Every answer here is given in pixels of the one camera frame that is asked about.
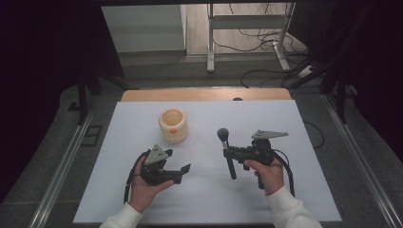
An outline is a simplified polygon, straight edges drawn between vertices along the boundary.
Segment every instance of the ceramic cup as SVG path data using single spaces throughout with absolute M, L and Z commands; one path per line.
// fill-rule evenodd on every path
M 169 143 L 180 143 L 187 137 L 187 117 L 179 109 L 168 109 L 159 119 L 163 139 Z

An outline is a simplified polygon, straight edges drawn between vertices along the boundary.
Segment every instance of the aluminum rail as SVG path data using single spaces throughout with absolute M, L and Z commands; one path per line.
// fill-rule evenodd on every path
M 86 118 L 84 119 L 83 123 L 77 127 L 74 137 L 67 148 L 65 156 L 60 161 L 60 164 L 57 167 L 50 184 L 48 185 L 48 189 L 39 202 L 35 214 L 33 214 L 32 220 L 29 224 L 30 228 L 45 227 L 53 205 L 60 193 L 60 190 L 62 189 L 63 183 L 65 182 L 68 170 L 70 169 L 71 164 L 74 161 L 74 157 L 77 154 L 77 150 L 80 147 L 81 141 L 86 134 L 86 129 L 88 128 L 92 119 L 97 102 L 98 98 L 95 97 L 89 105 L 89 111 L 86 115 Z
M 402 221 L 397 214 L 394 206 L 385 191 L 382 187 L 382 184 L 377 179 L 373 169 L 367 163 L 361 149 L 355 141 L 355 138 L 352 132 L 349 129 L 349 126 L 343 123 L 337 116 L 336 105 L 332 100 L 331 95 L 322 95 L 322 99 L 324 100 L 329 113 L 331 114 L 333 121 L 336 124 L 337 129 L 341 133 L 343 141 L 348 146 L 348 149 L 353 155 L 353 159 L 361 172 L 364 180 L 366 181 L 368 188 L 374 196 L 375 202 L 377 203 L 380 211 L 382 212 L 385 220 L 388 222 L 389 227 L 391 228 L 402 228 Z

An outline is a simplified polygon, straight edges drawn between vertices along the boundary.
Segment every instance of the hand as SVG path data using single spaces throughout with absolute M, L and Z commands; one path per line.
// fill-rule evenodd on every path
M 147 206 L 149 206 L 154 200 L 155 196 L 167 189 L 168 187 L 174 185 L 173 180 L 166 181 L 157 186 L 151 186 L 146 183 L 140 176 L 142 173 L 142 167 L 145 161 L 145 156 L 143 156 L 137 165 L 134 167 L 134 175 L 131 182 L 131 195 L 129 205 L 133 207 L 136 211 L 142 213 Z
M 263 181 L 266 196 L 272 195 L 284 186 L 282 165 L 277 159 L 274 159 L 270 165 L 252 160 L 246 160 L 244 164 L 256 170 L 255 176 L 260 176 L 261 181 Z

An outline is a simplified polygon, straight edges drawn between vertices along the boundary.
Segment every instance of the wall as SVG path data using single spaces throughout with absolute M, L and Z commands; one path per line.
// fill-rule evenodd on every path
M 118 52 L 184 50 L 181 6 L 102 7 Z

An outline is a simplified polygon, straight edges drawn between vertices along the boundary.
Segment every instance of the right hand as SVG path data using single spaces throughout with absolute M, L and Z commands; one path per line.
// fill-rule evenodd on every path
M 255 176 L 260 176 L 266 196 L 272 195 L 284 186 L 282 164 L 277 159 L 270 165 L 253 160 L 246 160 L 244 164 L 255 170 Z

